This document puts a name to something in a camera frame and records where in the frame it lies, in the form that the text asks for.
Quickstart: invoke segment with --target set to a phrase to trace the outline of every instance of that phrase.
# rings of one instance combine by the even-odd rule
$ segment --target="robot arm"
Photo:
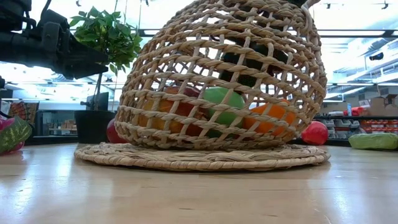
[[[67,79],[107,72],[108,56],[79,43],[67,19],[48,9],[50,2],[36,25],[29,18],[31,0],[0,0],[0,61],[50,68]],[[23,22],[26,29],[15,32]]]

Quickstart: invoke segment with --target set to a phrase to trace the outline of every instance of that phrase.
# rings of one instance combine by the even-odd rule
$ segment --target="potted plant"
[[[130,63],[141,50],[142,40],[138,35],[138,30],[125,23],[126,16],[124,16],[124,22],[121,22],[120,18],[120,12],[110,14],[106,11],[99,12],[92,7],[89,12],[80,11],[79,15],[72,17],[70,22],[70,27],[83,22],[76,28],[74,34],[76,39],[82,44],[107,54],[109,60],[105,65],[109,65],[116,76],[120,70],[126,72],[126,68],[130,68]],[[107,141],[106,127],[115,117],[113,112],[98,110],[102,76],[103,74],[100,73],[93,100],[85,103],[90,110],[75,112],[80,143],[98,144]]]

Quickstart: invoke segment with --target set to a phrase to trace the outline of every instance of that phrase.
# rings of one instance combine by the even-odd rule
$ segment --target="green fruit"
[[[223,88],[223,87],[211,87],[205,90],[205,94],[203,96],[203,99],[212,102],[212,103],[216,103],[216,104],[220,104],[225,95],[227,94],[228,89],[227,88]],[[235,92],[232,92],[232,95],[230,96],[228,102],[226,103],[227,105],[233,106],[235,108],[238,109],[243,109],[244,108],[244,100],[243,97]],[[216,110],[214,109],[209,109],[209,116],[213,116],[214,113],[216,112]],[[234,113],[230,113],[230,112],[222,112],[217,120],[216,123],[219,124],[225,124],[227,126],[229,126],[236,118],[237,116]],[[242,126],[242,121],[236,125],[236,127],[241,127]],[[213,137],[213,138],[217,138],[218,136],[221,135],[221,133],[219,131],[215,131],[215,130],[209,130],[208,134],[209,137]]]

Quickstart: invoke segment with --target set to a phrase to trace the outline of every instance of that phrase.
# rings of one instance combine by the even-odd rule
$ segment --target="cardboard box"
[[[389,94],[386,97],[375,97],[370,100],[368,108],[371,116],[398,116],[398,106],[396,105],[396,94]]]

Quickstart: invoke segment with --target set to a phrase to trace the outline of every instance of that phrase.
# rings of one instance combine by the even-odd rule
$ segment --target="red ball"
[[[126,140],[118,136],[118,132],[116,132],[116,128],[114,126],[114,118],[109,122],[108,127],[106,128],[106,135],[110,143],[127,143]]]
[[[323,145],[329,137],[328,128],[321,122],[312,121],[311,124],[303,131],[301,138],[307,144],[314,146]]]

